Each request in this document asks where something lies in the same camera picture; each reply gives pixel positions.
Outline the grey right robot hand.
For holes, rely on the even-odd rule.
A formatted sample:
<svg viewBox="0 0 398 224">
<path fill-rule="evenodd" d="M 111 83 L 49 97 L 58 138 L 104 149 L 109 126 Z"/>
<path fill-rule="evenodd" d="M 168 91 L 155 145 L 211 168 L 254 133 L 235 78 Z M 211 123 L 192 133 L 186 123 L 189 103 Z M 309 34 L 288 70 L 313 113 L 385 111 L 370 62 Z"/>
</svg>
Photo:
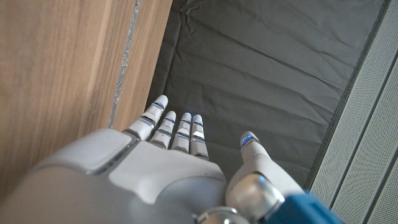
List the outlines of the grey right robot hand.
<svg viewBox="0 0 398 224">
<path fill-rule="evenodd" d="M 36 165 L 2 223 L 257 223 L 302 188 L 252 132 L 231 180 L 211 162 L 203 119 L 162 95 L 124 131 L 97 130 Z"/>
</svg>

